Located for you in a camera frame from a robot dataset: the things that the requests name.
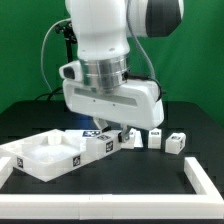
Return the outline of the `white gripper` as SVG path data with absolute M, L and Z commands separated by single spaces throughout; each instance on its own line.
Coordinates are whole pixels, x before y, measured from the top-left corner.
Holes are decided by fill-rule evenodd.
M 159 87 L 153 81 L 128 80 L 111 95 L 105 95 L 66 79 L 63 90 L 67 107 L 72 112 L 94 117 L 93 121 L 102 133 L 111 130 L 106 121 L 122 124 L 121 143 L 130 139 L 130 126 L 151 130 L 164 120 Z

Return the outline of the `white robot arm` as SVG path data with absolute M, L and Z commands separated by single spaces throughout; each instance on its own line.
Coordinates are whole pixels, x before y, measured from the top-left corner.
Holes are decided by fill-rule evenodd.
M 66 0 L 78 42 L 78 59 L 59 69 L 68 108 L 94 119 L 103 132 L 121 125 L 151 130 L 164 119 L 156 78 L 129 71 L 127 39 L 166 37 L 181 23 L 184 0 Z

